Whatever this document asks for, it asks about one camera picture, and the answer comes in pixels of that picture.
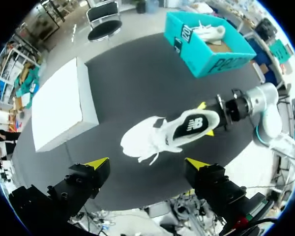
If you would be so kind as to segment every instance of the cardboard box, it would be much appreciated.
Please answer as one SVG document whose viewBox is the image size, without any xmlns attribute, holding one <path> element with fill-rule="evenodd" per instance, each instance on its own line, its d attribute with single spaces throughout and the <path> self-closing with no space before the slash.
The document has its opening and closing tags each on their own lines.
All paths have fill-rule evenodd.
<svg viewBox="0 0 295 236">
<path fill-rule="evenodd" d="M 232 52 L 214 52 L 195 33 L 193 27 L 223 25 L 224 43 Z M 169 12 L 166 17 L 165 37 L 196 77 L 240 68 L 256 56 L 255 51 L 226 20 L 206 14 Z"/>
<path fill-rule="evenodd" d="M 24 65 L 24 68 L 20 74 L 20 85 L 22 83 L 24 83 L 24 81 L 26 80 L 27 76 L 29 75 L 29 71 L 30 71 L 30 68 L 32 67 L 33 65 L 30 63 L 30 62 L 26 62 L 25 65 Z"/>
<path fill-rule="evenodd" d="M 15 97 L 14 104 L 13 104 L 13 109 L 16 111 L 21 111 L 23 110 L 24 106 L 22 104 L 22 98 L 21 97 Z"/>
<path fill-rule="evenodd" d="M 38 90 L 31 120 L 36 152 L 52 150 L 99 124 L 81 59 L 66 63 Z"/>
</svg>

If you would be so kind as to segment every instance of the cable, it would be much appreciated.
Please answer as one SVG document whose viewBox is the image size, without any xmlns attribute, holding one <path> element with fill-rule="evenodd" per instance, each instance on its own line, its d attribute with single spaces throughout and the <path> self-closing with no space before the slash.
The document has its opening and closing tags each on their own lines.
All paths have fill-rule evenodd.
<svg viewBox="0 0 295 236">
<path fill-rule="evenodd" d="M 111 216 L 110 218 L 115 218 L 115 217 L 119 217 L 119 216 L 136 216 L 136 217 L 140 217 L 142 219 L 145 219 L 145 220 L 149 220 L 151 221 L 154 225 L 156 225 L 157 227 L 160 228 L 160 230 L 163 232 L 166 232 L 168 233 L 167 230 L 165 230 L 163 227 L 161 227 L 160 225 L 158 225 L 155 221 L 153 221 L 151 218 L 146 218 L 146 217 L 143 217 L 143 216 L 140 216 L 140 215 L 134 215 L 134 214 L 115 214 L 114 216 Z"/>
<path fill-rule="evenodd" d="M 234 230 L 233 232 L 231 232 L 230 234 L 226 234 L 226 235 L 227 236 L 240 236 L 240 235 L 242 235 L 242 233 L 244 233 L 245 231 L 251 229 L 252 227 L 257 226 L 257 225 L 262 224 L 262 223 L 265 223 L 265 222 L 272 222 L 274 224 L 274 223 L 277 222 L 277 219 L 275 219 L 275 218 L 266 218 L 266 219 L 262 219 L 262 220 L 257 220 L 255 222 L 248 223 L 244 227 L 238 228 L 238 229 Z"/>
<path fill-rule="evenodd" d="M 248 188 L 275 188 L 275 187 L 285 187 L 285 186 L 290 185 L 290 184 L 292 184 L 294 182 L 295 182 L 295 179 L 293 179 L 291 182 L 286 183 L 286 184 L 272 185 L 272 186 L 270 186 L 270 185 L 269 186 L 253 186 L 253 187 L 247 187 L 247 189 Z"/>
<path fill-rule="evenodd" d="M 295 158 L 294 157 L 290 157 L 290 156 L 286 156 L 286 157 L 295 161 Z M 292 184 L 294 182 L 295 182 L 295 179 L 293 179 L 291 182 L 286 183 L 286 184 L 273 185 L 273 186 L 253 186 L 253 187 L 247 187 L 247 189 L 248 188 L 275 188 L 275 187 L 285 187 L 285 186 L 290 185 L 290 184 Z"/>
<path fill-rule="evenodd" d="M 87 208 L 85 206 L 84 206 L 84 209 L 85 209 L 85 213 L 86 213 L 87 220 L 88 220 L 88 232 L 89 232 L 89 213 L 88 213 Z"/>
</svg>

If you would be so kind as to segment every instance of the metal frame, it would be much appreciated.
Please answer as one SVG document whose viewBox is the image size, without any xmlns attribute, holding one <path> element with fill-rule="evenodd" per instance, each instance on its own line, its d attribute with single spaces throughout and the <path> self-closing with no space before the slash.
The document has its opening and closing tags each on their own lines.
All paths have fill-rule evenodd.
<svg viewBox="0 0 295 236">
<path fill-rule="evenodd" d="M 100 18 L 98 18 L 98 19 L 96 19 L 96 20 L 93 20 L 93 21 L 90 21 L 90 20 L 89 20 L 89 14 L 88 14 L 88 13 L 89 13 L 90 10 L 92 10 L 93 8 L 97 8 L 97 7 L 101 7 L 101 6 L 104 6 L 104 5 L 110 4 L 110 3 L 116 3 L 116 5 L 117 5 L 117 13 L 115 13 L 115 14 L 111 14 L 111 15 L 107 15 L 107 16 L 103 16 L 103 17 L 100 17 Z M 105 18 L 107 18 L 107 17 L 111 17 L 111 16 L 118 16 L 119 20 L 121 21 L 121 18 L 120 18 L 120 11 L 119 11 L 119 5 L 118 5 L 118 2 L 115 1 L 115 0 L 101 2 L 101 3 L 99 3 L 98 5 L 96 5 L 95 7 L 92 7 L 92 8 L 90 8 L 90 9 L 87 11 L 87 19 L 88 19 L 88 23 L 89 23 L 91 29 L 94 29 L 92 23 L 94 23 L 94 22 L 96 22 L 96 21 L 99 21 L 100 23 L 102 23 L 102 20 L 103 20 L 103 19 L 105 19 Z"/>
<path fill-rule="evenodd" d="M 104 37 L 102 37 L 102 38 L 99 38 L 99 39 L 90 40 L 90 42 L 99 42 L 99 41 L 102 41 L 102 40 L 105 40 L 105 39 L 108 39 L 108 40 L 109 40 L 109 38 L 110 38 L 111 36 L 117 34 L 120 30 L 121 30 L 121 28 L 118 28 L 117 30 L 115 30 L 115 31 L 112 32 L 111 34 L 106 35 L 106 36 L 104 36 Z"/>
</svg>

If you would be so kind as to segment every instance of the black circular platform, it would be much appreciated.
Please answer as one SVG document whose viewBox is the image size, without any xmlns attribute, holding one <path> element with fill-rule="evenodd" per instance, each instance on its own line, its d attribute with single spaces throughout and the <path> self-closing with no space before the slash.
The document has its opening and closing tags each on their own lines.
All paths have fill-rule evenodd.
<svg viewBox="0 0 295 236">
<path fill-rule="evenodd" d="M 75 162 L 109 157 L 111 174 L 95 200 L 88 200 L 88 210 L 142 207 L 190 188 L 182 172 L 184 158 L 225 166 L 252 140 L 253 127 L 246 119 L 228 132 L 222 128 L 215 137 L 182 146 L 181 153 L 162 152 L 152 166 L 151 159 L 138 163 L 124 155 L 120 146 L 124 133 L 150 116 L 196 108 L 217 94 L 230 99 L 233 88 L 245 91 L 259 85 L 250 64 L 195 79 L 163 34 L 156 34 L 117 46 L 86 65 L 100 124 L 52 151 L 35 153 L 30 120 L 13 156 L 21 184 L 46 193 Z"/>
</svg>

